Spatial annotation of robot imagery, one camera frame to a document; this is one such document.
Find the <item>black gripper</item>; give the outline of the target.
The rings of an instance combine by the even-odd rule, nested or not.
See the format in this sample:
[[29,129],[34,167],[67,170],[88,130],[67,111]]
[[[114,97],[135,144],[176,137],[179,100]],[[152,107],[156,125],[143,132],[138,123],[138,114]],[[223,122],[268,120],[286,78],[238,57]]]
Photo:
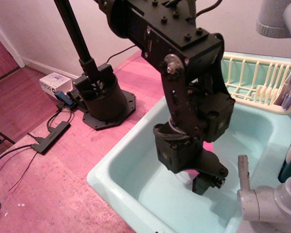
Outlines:
[[169,123],[153,128],[158,160],[171,172],[196,170],[192,191],[203,195],[210,187],[220,189],[228,176],[228,169],[214,152],[203,148],[204,141],[174,131]]

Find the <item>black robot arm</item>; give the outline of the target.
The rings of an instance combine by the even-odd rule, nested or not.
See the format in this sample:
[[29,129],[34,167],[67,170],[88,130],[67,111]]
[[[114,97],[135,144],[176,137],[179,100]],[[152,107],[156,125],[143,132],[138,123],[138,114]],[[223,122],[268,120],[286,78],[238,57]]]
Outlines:
[[110,29],[161,74],[170,117],[153,128],[159,161],[175,174],[196,171],[198,195],[222,187],[228,169],[203,144],[226,131],[235,104],[222,75],[223,36],[196,27],[193,0],[100,0],[98,6]]

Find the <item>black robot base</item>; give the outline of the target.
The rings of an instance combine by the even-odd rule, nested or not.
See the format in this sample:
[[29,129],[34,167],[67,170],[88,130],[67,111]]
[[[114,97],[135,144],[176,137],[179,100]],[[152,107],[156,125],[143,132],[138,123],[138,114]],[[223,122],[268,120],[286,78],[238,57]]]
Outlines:
[[104,63],[98,71],[99,90],[82,74],[67,93],[83,112],[83,122],[96,131],[121,125],[136,110],[135,95],[120,88],[112,66]]

